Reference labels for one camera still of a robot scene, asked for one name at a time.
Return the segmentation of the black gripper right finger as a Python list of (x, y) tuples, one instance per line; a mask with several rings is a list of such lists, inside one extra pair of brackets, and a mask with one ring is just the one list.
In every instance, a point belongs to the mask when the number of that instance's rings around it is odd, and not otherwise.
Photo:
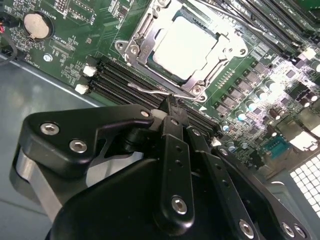
[(310, 240), (307, 228), (235, 155), (218, 145), (209, 148), (195, 128), (186, 137), (196, 163), (213, 188), (231, 235), (238, 240)]

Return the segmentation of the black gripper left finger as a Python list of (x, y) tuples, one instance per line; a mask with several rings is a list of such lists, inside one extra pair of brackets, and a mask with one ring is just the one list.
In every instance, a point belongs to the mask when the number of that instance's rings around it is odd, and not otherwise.
[(52, 220), (75, 195), (143, 160), (159, 163), (153, 218), (170, 237), (194, 224), (187, 111), (167, 97), (138, 104), (33, 113), (22, 124), (13, 162)]

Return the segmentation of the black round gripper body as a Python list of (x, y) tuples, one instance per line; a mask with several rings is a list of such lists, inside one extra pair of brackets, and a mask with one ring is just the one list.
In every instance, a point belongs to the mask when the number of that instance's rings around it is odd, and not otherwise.
[[(195, 220), (182, 240), (231, 240), (233, 235), (205, 180), (192, 174)], [(134, 163), (76, 194), (52, 224), (52, 240), (168, 240), (153, 211), (159, 196), (160, 165)]]

